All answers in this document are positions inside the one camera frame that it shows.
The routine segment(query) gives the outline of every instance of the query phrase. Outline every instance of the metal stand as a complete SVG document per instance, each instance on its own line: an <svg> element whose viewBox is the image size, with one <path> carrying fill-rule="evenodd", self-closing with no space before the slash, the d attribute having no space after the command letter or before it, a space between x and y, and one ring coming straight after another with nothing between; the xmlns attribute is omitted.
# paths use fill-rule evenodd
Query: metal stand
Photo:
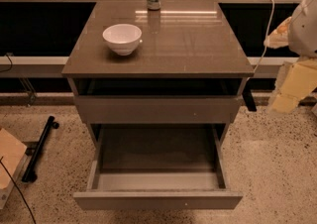
<svg viewBox="0 0 317 224"><path fill-rule="evenodd" d="M37 147L35 148L34 154L31 157L31 160L28 164L28 167L26 169L26 172L24 173L22 177L22 182L34 182L38 177L34 171L34 168L36 166L37 160L39 158L39 155L42 151L42 148L44 146L44 143L49 135L51 127L54 129L57 129L59 127L59 123L54 122L54 116L50 116L48 119L48 122L46 123L46 126L43 129L43 132L40 136L40 139L37 143Z"/></svg>
<svg viewBox="0 0 317 224"><path fill-rule="evenodd" d="M248 110L252 112L257 112L257 105L256 105L254 97L252 96L252 92L248 82L245 86L242 96L245 100Z"/></svg>
<svg viewBox="0 0 317 224"><path fill-rule="evenodd" d="M19 78L21 84L29 95L28 106L30 107L37 99L37 92L28 78Z"/></svg>

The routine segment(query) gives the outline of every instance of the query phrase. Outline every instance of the white bowl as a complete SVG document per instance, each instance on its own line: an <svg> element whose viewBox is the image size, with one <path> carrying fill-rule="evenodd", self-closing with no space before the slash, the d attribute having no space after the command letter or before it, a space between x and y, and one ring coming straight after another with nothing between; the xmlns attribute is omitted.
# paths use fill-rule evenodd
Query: white bowl
<svg viewBox="0 0 317 224"><path fill-rule="evenodd" d="M131 24L113 25L106 29L102 36L110 50L118 55L132 53L140 43L142 31Z"/></svg>

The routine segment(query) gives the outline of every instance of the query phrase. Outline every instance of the gray cabinet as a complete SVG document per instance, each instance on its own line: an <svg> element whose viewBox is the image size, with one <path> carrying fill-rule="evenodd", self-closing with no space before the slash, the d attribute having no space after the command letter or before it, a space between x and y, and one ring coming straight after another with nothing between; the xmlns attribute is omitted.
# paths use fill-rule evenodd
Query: gray cabinet
<svg viewBox="0 0 317 224"><path fill-rule="evenodd" d="M130 56L102 40L117 23L143 31ZM96 146L83 209L236 207L221 145L253 69L215 0L100 0L62 73Z"/></svg>

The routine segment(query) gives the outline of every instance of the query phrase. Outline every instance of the terrazzo floor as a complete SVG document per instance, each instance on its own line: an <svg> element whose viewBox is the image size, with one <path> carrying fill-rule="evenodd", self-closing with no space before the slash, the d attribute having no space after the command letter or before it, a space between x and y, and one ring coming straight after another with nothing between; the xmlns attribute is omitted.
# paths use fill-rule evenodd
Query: terrazzo floor
<svg viewBox="0 0 317 224"><path fill-rule="evenodd" d="M34 183L18 181L37 223L317 223L317 118L302 106L285 116L241 107L223 144L235 210L83 211L72 194L84 191L95 148L72 105L0 106L0 125L21 141L37 140L49 115L52 130ZM0 223L32 223L14 189Z"/></svg>

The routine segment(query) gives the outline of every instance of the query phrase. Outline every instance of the drawer front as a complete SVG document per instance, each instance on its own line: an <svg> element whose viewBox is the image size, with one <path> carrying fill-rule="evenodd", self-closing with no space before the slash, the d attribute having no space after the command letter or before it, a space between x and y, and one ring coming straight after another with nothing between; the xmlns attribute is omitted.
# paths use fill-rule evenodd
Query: drawer front
<svg viewBox="0 0 317 224"><path fill-rule="evenodd" d="M84 210L234 209L242 194L226 188L210 128L103 127L87 190L74 199Z"/></svg>
<svg viewBox="0 0 317 224"><path fill-rule="evenodd" d="M74 199L84 210L234 209L242 194L228 191L75 192Z"/></svg>
<svg viewBox="0 0 317 224"><path fill-rule="evenodd" d="M90 124L232 123L241 99L75 97L81 120Z"/></svg>

